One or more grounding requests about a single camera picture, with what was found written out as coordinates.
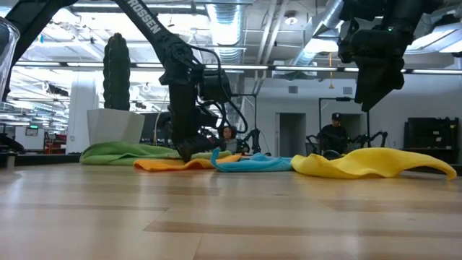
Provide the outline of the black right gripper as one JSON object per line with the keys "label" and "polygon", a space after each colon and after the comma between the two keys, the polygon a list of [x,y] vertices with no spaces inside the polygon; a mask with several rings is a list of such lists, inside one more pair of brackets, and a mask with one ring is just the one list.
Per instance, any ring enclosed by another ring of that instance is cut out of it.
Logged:
{"label": "black right gripper", "polygon": [[352,34],[352,60],[359,69],[354,101],[362,111],[403,87],[403,55],[413,40],[413,32],[402,27],[358,29]]}

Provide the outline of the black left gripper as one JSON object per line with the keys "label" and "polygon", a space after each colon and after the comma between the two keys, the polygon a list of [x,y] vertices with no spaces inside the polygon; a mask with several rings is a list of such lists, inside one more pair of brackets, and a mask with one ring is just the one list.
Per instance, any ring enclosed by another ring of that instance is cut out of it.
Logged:
{"label": "black left gripper", "polygon": [[196,105],[196,88],[192,84],[169,84],[172,141],[182,160],[187,163],[192,155],[209,150],[226,150],[223,139],[211,142],[199,133],[202,126],[215,127],[218,116],[207,107]]}

